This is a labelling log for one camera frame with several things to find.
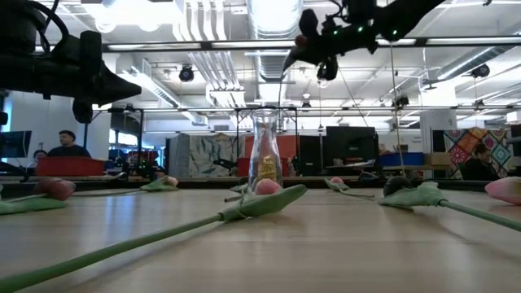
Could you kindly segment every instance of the black monitor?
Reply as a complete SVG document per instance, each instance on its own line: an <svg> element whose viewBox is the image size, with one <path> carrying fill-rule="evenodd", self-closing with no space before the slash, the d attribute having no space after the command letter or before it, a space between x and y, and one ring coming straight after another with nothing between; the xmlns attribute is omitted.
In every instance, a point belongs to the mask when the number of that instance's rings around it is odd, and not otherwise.
<svg viewBox="0 0 521 293"><path fill-rule="evenodd" d="M0 133L0 157L27 158L32 131Z"/></svg>
<svg viewBox="0 0 521 293"><path fill-rule="evenodd" d="M378 158L378 135L374 127L328 126L324 139L324 166L333 166L333 159L350 163Z"/></svg>

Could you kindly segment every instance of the person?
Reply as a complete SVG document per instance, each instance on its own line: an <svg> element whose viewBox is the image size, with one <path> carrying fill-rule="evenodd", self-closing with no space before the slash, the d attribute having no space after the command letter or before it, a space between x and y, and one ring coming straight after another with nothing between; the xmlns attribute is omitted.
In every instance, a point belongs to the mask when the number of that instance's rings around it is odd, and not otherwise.
<svg viewBox="0 0 521 293"><path fill-rule="evenodd" d="M74 142L76 141L76 134L70 130L62 130L59 132L59 143L62 146L55 147L49 151L47 156L59 157L59 156L80 156L90 158L90 153L83 147L78 146Z"/></svg>
<svg viewBox="0 0 521 293"><path fill-rule="evenodd" d="M36 168L38 166L38 160L42 157L47 156L47 152L44 150L36 150L33 154L33 162L27 165L27 168Z"/></svg>
<svg viewBox="0 0 521 293"><path fill-rule="evenodd" d="M499 179L496 171L490 164L490 150L478 143L474 149L474 157L465 162L464 180L496 181Z"/></svg>

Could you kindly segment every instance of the man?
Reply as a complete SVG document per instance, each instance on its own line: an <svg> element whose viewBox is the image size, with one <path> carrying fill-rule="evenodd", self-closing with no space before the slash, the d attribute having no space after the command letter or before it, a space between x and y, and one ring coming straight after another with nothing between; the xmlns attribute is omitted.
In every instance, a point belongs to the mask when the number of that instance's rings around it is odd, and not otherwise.
<svg viewBox="0 0 521 293"><path fill-rule="evenodd" d="M49 151L47 156L81 156L90 158L89 152L83 147L78 146L74 142L76 141L76 134L70 130L62 130L59 132L59 143L62 146L55 147Z"/></svg>
<svg viewBox="0 0 521 293"><path fill-rule="evenodd" d="M490 164L490 150L483 143L475 146L474 156L465 162L464 180L496 181L499 179Z"/></svg>

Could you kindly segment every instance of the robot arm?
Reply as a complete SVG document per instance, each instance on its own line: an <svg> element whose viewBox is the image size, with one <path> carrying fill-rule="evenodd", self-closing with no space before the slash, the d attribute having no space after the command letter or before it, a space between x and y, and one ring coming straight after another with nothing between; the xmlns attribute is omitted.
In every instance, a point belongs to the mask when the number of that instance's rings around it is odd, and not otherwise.
<svg viewBox="0 0 521 293"><path fill-rule="evenodd" d="M386 7L378 7L375 0L343 0L342 5L337 3L337 13L326 16L326 21L322 23L322 34L317 31L318 20L315 13L307 9L299 22L302 35L296 38L296 46L287 57L284 71L296 60L300 60L320 66L317 74L319 79L333 80L338 70L336 55L361 48L366 48L373 54L378 48L376 36L381 35L389 42L402 39L443 1L396 0ZM491 1L485 0L484 6ZM348 15L343 15L346 7ZM335 18L350 25L336 25Z"/></svg>
<svg viewBox="0 0 521 293"><path fill-rule="evenodd" d="M45 38L51 20L62 33L62 40L53 50ZM44 49L41 55L34 54L37 33ZM69 35L54 11L39 2L0 1L0 43L0 89L39 93L46 99L51 95L74 97L72 109L78 122L92 121L93 104L112 103L141 93L140 86L105 66L101 34L85 31L80 38Z"/></svg>

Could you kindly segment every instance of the woman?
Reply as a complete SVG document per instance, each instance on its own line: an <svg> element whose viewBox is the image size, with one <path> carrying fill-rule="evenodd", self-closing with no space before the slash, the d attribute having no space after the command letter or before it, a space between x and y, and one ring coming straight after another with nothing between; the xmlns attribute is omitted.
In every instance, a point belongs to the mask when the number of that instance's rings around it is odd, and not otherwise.
<svg viewBox="0 0 521 293"><path fill-rule="evenodd" d="M33 154L33 162L29 163L27 168L36 168L38 166L38 160L42 157L46 157L47 152L44 150L36 150Z"/></svg>
<svg viewBox="0 0 521 293"><path fill-rule="evenodd" d="M490 150L483 144L478 143L474 149L474 157L465 162L464 180L496 181L499 176L490 164Z"/></svg>

